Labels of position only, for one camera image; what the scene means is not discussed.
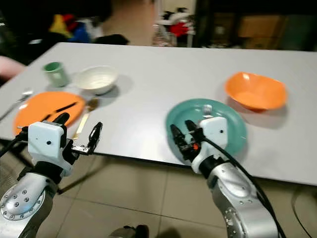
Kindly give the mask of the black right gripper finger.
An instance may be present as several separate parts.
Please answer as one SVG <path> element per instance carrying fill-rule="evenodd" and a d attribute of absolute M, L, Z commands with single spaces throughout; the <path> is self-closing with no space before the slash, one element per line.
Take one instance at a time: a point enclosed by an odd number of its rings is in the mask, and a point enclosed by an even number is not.
<path fill-rule="evenodd" d="M 170 131 L 173 136 L 173 140 L 175 145 L 177 146 L 177 149 L 181 154 L 186 154 L 186 152 L 189 149 L 189 143 L 185 140 L 185 136 L 182 133 L 181 129 L 177 127 L 176 125 L 172 124 L 170 125 Z"/>
<path fill-rule="evenodd" d="M 192 142 L 202 142 L 204 141 L 204 130 L 199 127 L 192 120 L 185 120 L 184 123 L 189 131 L 189 134 L 192 136 Z"/>

